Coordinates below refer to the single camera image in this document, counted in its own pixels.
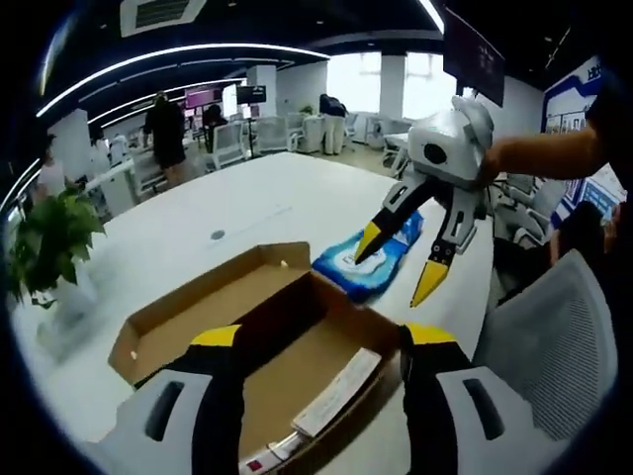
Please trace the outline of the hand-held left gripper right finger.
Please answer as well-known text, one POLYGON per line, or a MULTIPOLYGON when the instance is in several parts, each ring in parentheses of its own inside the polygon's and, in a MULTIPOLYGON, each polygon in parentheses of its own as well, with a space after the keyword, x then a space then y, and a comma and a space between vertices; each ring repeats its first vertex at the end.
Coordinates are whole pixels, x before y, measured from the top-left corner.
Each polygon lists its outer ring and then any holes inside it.
POLYGON ((411 474, 528 474, 531 409, 455 337, 399 327, 411 474))

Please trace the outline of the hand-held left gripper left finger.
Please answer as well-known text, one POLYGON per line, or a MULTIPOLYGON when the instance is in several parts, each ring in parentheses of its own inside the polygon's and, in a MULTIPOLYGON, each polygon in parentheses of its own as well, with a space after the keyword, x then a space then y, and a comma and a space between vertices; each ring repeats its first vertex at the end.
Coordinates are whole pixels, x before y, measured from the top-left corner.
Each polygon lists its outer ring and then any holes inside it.
POLYGON ((235 474, 244 377, 239 327, 211 329, 123 401, 85 453, 105 474, 235 474))

